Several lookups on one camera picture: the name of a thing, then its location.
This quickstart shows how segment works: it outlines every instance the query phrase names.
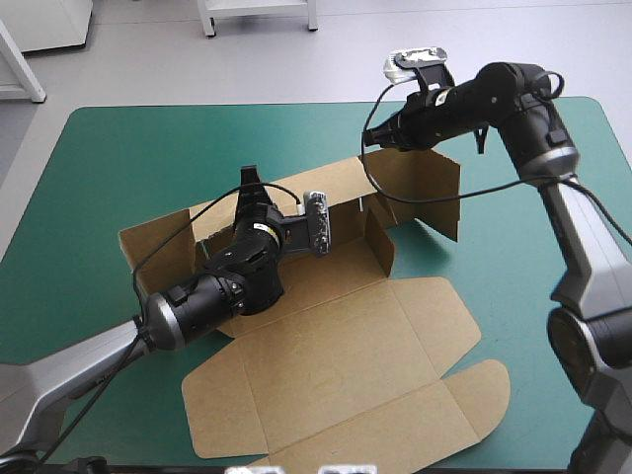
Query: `black cable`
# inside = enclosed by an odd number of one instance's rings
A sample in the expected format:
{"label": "black cable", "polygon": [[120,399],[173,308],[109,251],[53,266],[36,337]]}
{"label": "black cable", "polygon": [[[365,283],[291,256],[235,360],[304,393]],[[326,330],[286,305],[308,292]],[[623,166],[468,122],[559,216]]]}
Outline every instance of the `black cable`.
{"label": "black cable", "polygon": [[[248,188],[253,188],[255,186],[264,186],[264,187],[268,187],[268,188],[276,188],[278,190],[281,190],[285,193],[288,193],[290,196],[292,196],[294,198],[294,200],[296,201],[297,204],[300,204],[300,199],[298,198],[298,196],[293,193],[291,190],[289,190],[288,188],[285,188],[281,185],[276,185],[274,183],[249,183],[246,185],[241,185],[238,186],[236,188],[233,188],[232,190],[224,193],[223,195],[221,195],[220,197],[218,197],[216,200],[214,200],[213,202],[210,202],[209,204],[207,204],[201,211],[199,211],[196,215],[194,215],[191,219],[189,219],[189,222],[187,222],[186,225],[183,225],[182,227],[180,227],[179,229],[177,229],[174,233],[172,233],[169,237],[167,237],[164,241],[162,241],[160,243],[160,245],[158,245],[158,247],[156,247],[152,252],[150,252],[145,258],[143,258],[140,263],[138,263],[138,265],[136,265],[136,267],[134,267],[134,270],[132,272],[132,279],[133,279],[133,283],[132,286],[134,288],[134,292],[136,293],[136,296],[138,297],[138,302],[140,303],[140,309],[141,309],[141,314],[143,315],[143,322],[144,322],[144,305],[142,304],[142,297],[140,295],[140,290],[138,288],[138,281],[137,281],[137,274],[138,271],[149,261],[149,259],[151,259],[154,255],[156,255],[165,245],[167,245],[174,237],[176,237],[180,232],[182,232],[183,230],[185,230],[187,227],[189,227],[194,221],[196,221],[200,216],[202,216],[205,212],[207,212],[209,209],[211,209],[214,205],[216,205],[218,202],[220,202],[221,200],[223,200],[224,198],[227,198],[228,196],[232,195],[233,193],[236,193],[238,191],[244,190],[244,189],[248,189]],[[94,406],[94,404],[97,402],[97,400],[99,399],[99,397],[101,397],[101,395],[103,394],[103,392],[106,391],[106,389],[108,388],[108,386],[110,385],[110,383],[112,382],[112,380],[115,378],[115,376],[117,376],[117,374],[120,372],[120,370],[125,366],[125,364],[127,363],[127,361],[129,360],[131,354],[133,353],[134,348],[136,347],[136,345],[138,344],[138,342],[142,339],[141,334],[139,333],[133,340],[133,342],[125,349],[125,352],[123,353],[123,355],[120,357],[120,360],[118,361],[117,365],[115,366],[115,368],[113,369],[113,371],[110,373],[110,375],[108,375],[99,385],[99,387],[97,388],[97,391],[94,393],[94,395],[90,398],[90,400],[88,400],[88,402],[84,405],[84,407],[81,409],[81,411],[77,414],[77,416],[72,420],[72,422],[70,423],[70,425],[68,425],[66,427],[66,429],[63,431],[63,433],[61,433],[59,435],[59,437],[57,438],[57,440],[55,441],[55,443],[48,449],[48,451],[39,459],[38,461],[38,465],[36,467],[36,472],[50,459],[50,457],[55,453],[55,451],[59,448],[59,446],[66,440],[66,438],[70,435],[70,433],[75,429],[75,427],[79,424],[79,422],[81,422],[81,420],[83,419],[83,417],[90,411],[90,409]]]}
{"label": "black cable", "polygon": [[70,425],[66,427],[63,433],[60,434],[59,437],[57,438],[57,441],[39,459],[38,465],[36,467],[36,473],[48,461],[48,459],[55,453],[55,451],[59,448],[59,446],[66,440],[68,435],[70,435],[70,433],[75,429],[75,427],[79,424],[79,422],[83,419],[83,417],[90,411],[90,409],[97,402],[99,397],[101,397],[103,392],[106,391],[106,388],[108,388],[108,385],[110,385],[110,382],[112,382],[112,380],[117,376],[117,374],[120,372],[120,370],[125,366],[125,364],[129,360],[129,357],[131,356],[136,345],[138,344],[138,341],[140,341],[140,336],[136,336],[134,340],[132,341],[132,343],[129,346],[127,346],[127,349],[125,349],[125,352],[120,357],[120,360],[118,361],[117,365],[115,366],[113,371],[110,373],[110,375],[108,375],[104,379],[104,381],[101,382],[101,385],[99,385],[99,388],[97,388],[97,391],[90,398],[90,400],[88,400],[88,402],[84,405],[84,407],[77,414],[77,416],[72,420]]}
{"label": "black cable", "polygon": [[603,203],[598,199],[597,196],[594,195],[594,193],[591,190],[589,190],[588,188],[574,181],[563,181],[562,183],[564,183],[569,188],[573,188],[574,190],[577,190],[583,195],[585,195],[586,197],[588,197],[594,203],[594,205],[598,207],[598,209],[601,211],[601,213],[607,219],[610,225],[619,233],[619,235],[630,246],[632,246],[632,238],[630,238],[630,236],[625,232],[625,230],[623,230],[623,227],[621,227],[619,223],[616,220],[614,220],[614,217],[612,217],[612,214],[608,212],[608,209],[605,208],[605,205],[603,205]]}
{"label": "black cable", "polygon": [[436,203],[440,203],[440,202],[450,202],[450,201],[453,201],[453,200],[461,200],[461,199],[466,199],[466,198],[474,198],[476,196],[488,195],[490,193],[496,193],[498,191],[503,191],[503,190],[507,190],[509,188],[513,188],[514,186],[527,184],[527,183],[535,183],[535,182],[539,182],[539,181],[542,181],[542,180],[551,180],[551,183],[558,183],[560,181],[559,177],[557,177],[557,176],[538,176],[538,177],[534,177],[534,178],[523,178],[521,180],[512,181],[511,183],[506,183],[504,185],[495,186],[493,188],[488,188],[486,190],[479,190],[479,191],[474,191],[472,193],[466,193],[464,195],[455,195],[455,196],[447,196],[447,197],[433,197],[433,198],[428,198],[428,199],[411,199],[411,198],[407,198],[407,197],[399,197],[399,196],[391,195],[390,193],[384,191],[384,189],[379,186],[379,184],[375,180],[375,177],[373,175],[371,175],[370,171],[368,170],[368,164],[366,163],[366,151],[365,151],[365,147],[364,147],[364,135],[366,134],[366,131],[368,130],[368,125],[370,124],[371,119],[375,115],[375,112],[377,111],[377,108],[379,107],[380,103],[382,102],[382,99],[384,98],[386,93],[388,91],[390,91],[393,87],[394,87],[393,84],[390,84],[388,87],[386,87],[386,89],[384,89],[382,91],[382,93],[379,95],[379,97],[375,101],[375,104],[373,104],[373,108],[371,109],[371,112],[368,114],[368,117],[366,118],[366,121],[364,122],[364,127],[362,128],[362,136],[360,138],[360,157],[359,157],[359,160],[362,163],[362,168],[364,170],[364,174],[366,175],[366,178],[371,183],[371,185],[375,188],[375,190],[380,195],[384,196],[385,198],[389,198],[389,199],[395,200],[397,202],[403,202],[405,204],[436,204]]}
{"label": "black cable", "polygon": [[[558,77],[559,77],[559,79],[561,81],[561,84],[563,86],[564,82],[563,82],[562,77],[559,76],[559,75],[558,75]],[[513,188],[514,186],[527,184],[527,183],[541,182],[538,185],[538,188],[542,187],[542,186],[549,186],[549,185],[554,185],[554,184],[557,184],[557,183],[561,183],[561,184],[564,184],[564,185],[566,185],[566,186],[568,186],[570,188],[573,188],[574,190],[579,191],[580,193],[582,193],[585,196],[587,196],[594,203],[594,205],[596,205],[598,207],[598,209],[601,211],[601,213],[607,219],[607,221],[610,223],[610,225],[619,233],[619,235],[630,246],[632,246],[632,238],[625,232],[625,230],[623,230],[623,228],[618,224],[618,222],[616,220],[614,220],[614,217],[612,217],[612,214],[610,214],[608,212],[608,210],[605,208],[603,203],[597,198],[597,196],[595,196],[594,193],[592,191],[590,191],[588,188],[580,185],[577,182],[571,181],[572,178],[575,178],[575,175],[571,175],[571,176],[568,176],[568,177],[565,177],[565,178],[560,178],[559,176],[554,176],[554,175],[544,175],[544,176],[537,176],[537,177],[533,177],[533,178],[523,178],[521,180],[512,181],[512,182],[507,183],[505,185],[500,185],[500,186],[496,186],[496,187],[493,187],[493,188],[488,188],[486,190],[474,191],[472,193],[466,193],[464,195],[447,196],[447,197],[434,197],[434,198],[429,198],[429,199],[409,199],[409,198],[406,198],[406,197],[394,196],[394,195],[391,195],[390,193],[387,193],[386,191],[384,191],[379,186],[379,184],[375,180],[375,177],[373,177],[373,175],[371,175],[369,170],[368,170],[368,164],[366,163],[366,152],[365,152],[365,148],[364,148],[364,135],[366,134],[366,131],[368,130],[368,125],[370,124],[371,119],[375,115],[375,112],[377,111],[377,108],[379,107],[379,104],[382,102],[382,99],[384,98],[386,93],[388,93],[388,91],[390,91],[393,87],[394,87],[393,84],[390,84],[388,87],[386,87],[382,91],[382,93],[379,95],[377,100],[375,101],[375,104],[373,104],[373,108],[371,109],[370,113],[368,114],[368,117],[366,118],[366,121],[364,122],[364,127],[362,128],[362,136],[360,138],[360,157],[359,157],[359,159],[360,159],[360,162],[362,163],[362,168],[364,170],[364,174],[366,175],[366,178],[371,183],[371,185],[375,188],[375,190],[380,195],[384,196],[385,198],[389,198],[391,200],[395,200],[397,202],[403,202],[405,204],[434,204],[434,203],[439,203],[439,202],[449,202],[449,201],[452,201],[452,200],[474,198],[475,196],[481,196],[481,195],[487,195],[487,194],[490,194],[490,193],[496,193],[498,191],[503,191],[503,190],[506,190],[506,189],[509,189],[509,188]]]}
{"label": "black cable", "polygon": [[175,232],[173,232],[165,240],[163,240],[154,250],[149,252],[149,254],[147,254],[134,267],[134,270],[131,273],[131,279],[132,279],[132,284],[131,285],[132,285],[132,288],[134,290],[134,293],[136,293],[136,297],[138,298],[138,304],[140,305],[141,321],[143,323],[145,323],[145,305],[143,304],[142,295],[140,294],[140,288],[138,287],[138,272],[147,264],[147,262],[149,262],[149,260],[154,255],[156,255],[158,252],[160,252],[163,249],[163,247],[165,247],[165,245],[167,245],[169,242],[171,242],[176,236],[178,236],[178,234],[180,234],[185,229],[187,229],[191,224],[193,224],[196,220],[198,220],[199,217],[201,217],[205,212],[207,212],[209,209],[211,209],[214,205],[219,203],[221,200],[223,200],[225,198],[228,198],[230,195],[232,195],[234,193],[237,193],[238,191],[247,190],[249,188],[253,188],[253,187],[256,187],[256,186],[263,186],[263,187],[266,187],[266,188],[275,188],[277,190],[281,190],[284,193],[287,193],[288,195],[292,196],[297,204],[300,204],[300,199],[298,198],[298,196],[295,193],[293,193],[288,188],[285,188],[285,187],[283,187],[281,185],[277,185],[275,183],[248,183],[246,185],[240,185],[240,186],[237,186],[237,187],[233,188],[232,190],[227,191],[226,193],[224,193],[223,195],[218,197],[216,200],[214,200],[214,201],[210,202],[209,204],[207,204],[200,212],[198,212],[191,219],[189,219],[189,222],[187,222],[185,225],[181,226],[180,228],[176,229]]}

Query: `white label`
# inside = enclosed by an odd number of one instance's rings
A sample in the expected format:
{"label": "white label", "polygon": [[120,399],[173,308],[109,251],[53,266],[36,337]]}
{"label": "white label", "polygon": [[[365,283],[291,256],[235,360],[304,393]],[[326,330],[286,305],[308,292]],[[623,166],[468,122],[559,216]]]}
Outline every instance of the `white label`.
{"label": "white label", "polygon": [[257,230],[263,230],[265,232],[268,232],[270,235],[273,236],[273,239],[275,239],[276,244],[279,245],[277,234],[270,227],[268,227],[266,224],[260,224],[259,222],[255,222],[253,224],[253,228],[255,228]]}
{"label": "white label", "polygon": [[438,106],[441,106],[441,105],[445,104],[445,99],[447,98],[447,93],[449,91],[450,91],[449,89],[445,89],[438,96],[436,96],[436,100],[434,101],[434,105],[438,107]]}

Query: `unfolded cardboard box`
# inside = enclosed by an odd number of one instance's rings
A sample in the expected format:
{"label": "unfolded cardboard box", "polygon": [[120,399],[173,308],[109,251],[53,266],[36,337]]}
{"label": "unfolded cardboard box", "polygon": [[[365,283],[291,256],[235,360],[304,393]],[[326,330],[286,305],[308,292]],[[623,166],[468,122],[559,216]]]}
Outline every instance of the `unfolded cardboard box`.
{"label": "unfolded cardboard box", "polygon": [[[398,194],[458,192],[458,165],[434,152],[380,151],[369,160],[382,185]],[[283,261],[285,295],[220,328],[235,341],[183,381],[197,455],[266,454],[260,463],[290,474],[336,463],[409,473],[488,435],[509,403],[505,367],[486,360],[442,379],[480,340],[476,323],[446,279],[388,278],[395,246],[385,228],[419,218],[456,239],[458,202],[378,198],[356,158],[279,182],[297,193],[327,193],[333,250]],[[291,199],[271,194],[293,213]],[[170,287],[223,248],[235,203],[219,203],[158,253],[140,275],[143,287]],[[130,265],[198,209],[122,231]]]}

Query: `green table mat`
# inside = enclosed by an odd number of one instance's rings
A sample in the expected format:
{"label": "green table mat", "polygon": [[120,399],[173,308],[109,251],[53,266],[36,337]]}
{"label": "green table mat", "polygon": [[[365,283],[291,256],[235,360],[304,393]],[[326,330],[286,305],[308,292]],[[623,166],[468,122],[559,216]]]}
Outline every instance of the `green table mat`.
{"label": "green table mat", "polygon": [[[632,228],[630,168],[599,104],[557,105],[583,161],[582,181]],[[371,104],[88,108],[68,120],[0,264],[0,359],[27,362],[102,331],[137,309],[118,231],[209,200],[233,187],[242,165],[266,180],[357,153]],[[378,118],[401,106],[387,103]],[[469,192],[515,179],[500,138],[485,155],[472,136],[439,151],[462,164]],[[537,192],[527,186],[462,204],[458,244],[417,223],[391,231],[394,277],[449,278],[483,340],[455,368],[483,358],[510,370],[512,400],[481,444],[443,461],[453,467],[563,467],[590,411],[570,387],[546,339],[548,295],[564,270]],[[228,342],[213,334],[122,372],[56,461],[103,455],[111,463],[193,464],[180,384]]]}

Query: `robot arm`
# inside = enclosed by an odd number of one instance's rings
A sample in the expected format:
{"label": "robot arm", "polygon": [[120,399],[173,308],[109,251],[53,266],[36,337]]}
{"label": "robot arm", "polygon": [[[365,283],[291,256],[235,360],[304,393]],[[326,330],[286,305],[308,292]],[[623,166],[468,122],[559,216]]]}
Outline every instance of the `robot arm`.
{"label": "robot arm", "polygon": [[567,265],[551,295],[561,307],[549,317],[549,339],[580,398],[596,410],[570,472],[630,473],[632,265],[593,202],[573,187],[580,155],[551,102],[563,80],[533,64],[496,62],[454,87],[444,62],[439,48],[392,54],[387,76],[417,79],[421,91],[362,139],[423,150],[474,132],[482,152],[487,127],[498,130],[517,174],[538,188]]}
{"label": "robot arm", "polygon": [[289,253],[330,249],[322,193],[304,195],[304,212],[283,216],[255,167],[242,168],[231,244],[188,281],[149,295],[142,339],[134,321],[26,365],[0,364],[0,472],[22,472],[57,440],[66,408],[119,368],[153,350],[179,349],[237,314],[256,314],[281,297],[277,264]]}

